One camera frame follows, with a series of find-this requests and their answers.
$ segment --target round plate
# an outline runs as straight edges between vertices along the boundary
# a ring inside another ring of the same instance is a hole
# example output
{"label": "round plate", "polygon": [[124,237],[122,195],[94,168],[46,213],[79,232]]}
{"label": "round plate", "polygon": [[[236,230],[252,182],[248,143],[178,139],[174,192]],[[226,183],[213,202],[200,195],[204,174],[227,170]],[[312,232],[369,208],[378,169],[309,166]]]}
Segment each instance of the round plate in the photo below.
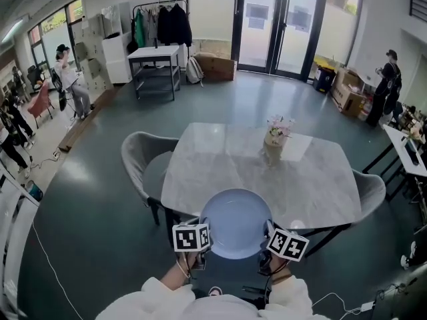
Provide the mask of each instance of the round plate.
{"label": "round plate", "polygon": [[244,259],[260,251],[272,212],[256,193],[228,189],[207,202],[199,220],[209,223],[215,254],[226,259]]}

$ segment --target black wall railing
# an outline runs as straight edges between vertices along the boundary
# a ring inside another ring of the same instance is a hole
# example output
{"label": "black wall railing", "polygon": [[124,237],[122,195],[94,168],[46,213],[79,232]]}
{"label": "black wall railing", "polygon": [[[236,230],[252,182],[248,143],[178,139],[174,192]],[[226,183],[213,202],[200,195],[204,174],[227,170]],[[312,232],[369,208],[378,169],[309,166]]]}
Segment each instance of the black wall railing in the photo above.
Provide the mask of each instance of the black wall railing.
{"label": "black wall railing", "polygon": [[409,15],[427,23],[427,0],[410,0]]}

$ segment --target sneaker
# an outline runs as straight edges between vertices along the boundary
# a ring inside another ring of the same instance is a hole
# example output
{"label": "sneaker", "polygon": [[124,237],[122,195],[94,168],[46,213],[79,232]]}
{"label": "sneaker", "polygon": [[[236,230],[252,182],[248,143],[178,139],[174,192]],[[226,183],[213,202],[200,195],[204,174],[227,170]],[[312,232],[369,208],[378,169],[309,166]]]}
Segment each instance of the sneaker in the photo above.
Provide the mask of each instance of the sneaker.
{"label": "sneaker", "polygon": [[410,259],[414,258],[414,256],[415,256],[415,250],[416,250],[416,243],[415,243],[415,241],[413,241],[411,243],[411,254],[409,255]]}
{"label": "sneaker", "polygon": [[209,296],[220,296],[222,295],[222,290],[219,287],[212,287],[208,293]]}
{"label": "sneaker", "polygon": [[409,261],[409,259],[405,255],[402,255],[402,257],[400,258],[400,265],[405,270],[408,270],[408,268],[409,268],[409,262],[408,261]]}

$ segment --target black jacket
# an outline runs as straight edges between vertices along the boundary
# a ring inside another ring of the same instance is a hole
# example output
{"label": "black jacket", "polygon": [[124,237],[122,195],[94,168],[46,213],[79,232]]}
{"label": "black jacket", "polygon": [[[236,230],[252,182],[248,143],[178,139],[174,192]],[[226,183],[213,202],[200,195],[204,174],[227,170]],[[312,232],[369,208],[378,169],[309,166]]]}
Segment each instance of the black jacket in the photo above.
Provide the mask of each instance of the black jacket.
{"label": "black jacket", "polygon": [[191,46],[193,35],[188,16],[178,4],[175,4],[171,11],[168,11],[166,7],[160,9],[157,38],[165,45],[185,43],[188,47]]}

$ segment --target fluorescent light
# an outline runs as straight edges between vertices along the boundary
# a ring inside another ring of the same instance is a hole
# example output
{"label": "fluorescent light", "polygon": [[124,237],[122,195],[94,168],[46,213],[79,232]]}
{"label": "fluorescent light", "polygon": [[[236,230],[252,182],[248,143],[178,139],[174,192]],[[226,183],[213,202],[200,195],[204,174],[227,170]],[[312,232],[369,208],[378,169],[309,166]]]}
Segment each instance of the fluorescent light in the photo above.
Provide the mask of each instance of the fluorescent light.
{"label": "fluorescent light", "polygon": [[7,32],[6,36],[3,38],[3,40],[1,41],[2,43],[4,43],[5,41],[8,40],[8,38],[10,38],[10,36],[12,36],[13,32],[15,32],[15,30],[18,28],[18,26],[20,26],[20,24],[23,22],[23,20],[19,20],[17,21],[14,26],[12,26],[12,28],[9,30],[9,32]]}

